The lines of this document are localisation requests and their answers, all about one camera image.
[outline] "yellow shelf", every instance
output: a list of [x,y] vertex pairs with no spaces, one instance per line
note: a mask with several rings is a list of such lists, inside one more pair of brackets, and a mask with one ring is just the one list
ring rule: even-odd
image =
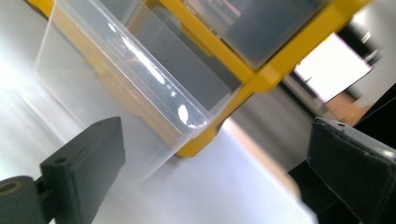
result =
[[[45,15],[50,15],[50,0],[28,0]],[[272,59],[258,70],[251,69],[226,44],[218,39],[181,0],[145,0],[150,7],[166,7],[180,21],[181,28],[208,56],[217,57],[242,83],[234,98],[208,128],[187,143],[177,155],[193,157],[216,136],[220,124],[256,92],[267,92],[291,72],[311,50],[331,33],[349,23],[353,15],[371,0],[332,0]]]

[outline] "gray surface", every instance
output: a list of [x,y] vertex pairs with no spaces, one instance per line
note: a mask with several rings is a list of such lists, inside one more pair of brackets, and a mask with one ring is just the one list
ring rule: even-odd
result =
[[232,118],[286,170],[305,160],[312,118],[279,87],[253,95]]
[[375,103],[394,83],[396,83],[396,1],[375,0],[358,13],[354,22],[370,31],[372,39],[380,47],[373,71],[352,87],[361,93],[359,103]]
[[[81,131],[35,80],[45,26],[24,2],[0,3],[0,180],[38,178],[38,164]],[[127,174],[121,171],[94,223],[313,222],[225,130],[195,158],[173,158],[143,184]]]

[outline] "white wall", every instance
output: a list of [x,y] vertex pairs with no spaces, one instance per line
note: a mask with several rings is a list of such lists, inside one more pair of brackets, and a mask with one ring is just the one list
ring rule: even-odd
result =
[[354,21],[370,31],[381,48],[374,70],[353,85],[362,94],[359,103],[370,105],[396,83],[396,0],[375,0]]

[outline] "clear plastic container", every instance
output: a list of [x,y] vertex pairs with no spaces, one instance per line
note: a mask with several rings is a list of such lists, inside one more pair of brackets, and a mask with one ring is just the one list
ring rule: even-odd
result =
[[57,0],[36,73],[82,128],[121,116],[124,169],[141,181],[205,129],[231,90],[145,5],[123,3],[113,15],[95,0]]
[[189,47],[214,73],[224,82],[227,86],[235,91],[242,86],[238,78],[227,69],[227,67],[219,61],[218,58],[208,56],[208,53],[203,51],[199,46],[195,44],[182,30],[181,22],[165,7],[154,7],[151,9],[152,12],[175,34],[183,41],[183,43]]
[[280,50],[330,0],[183,0],[250,67]]

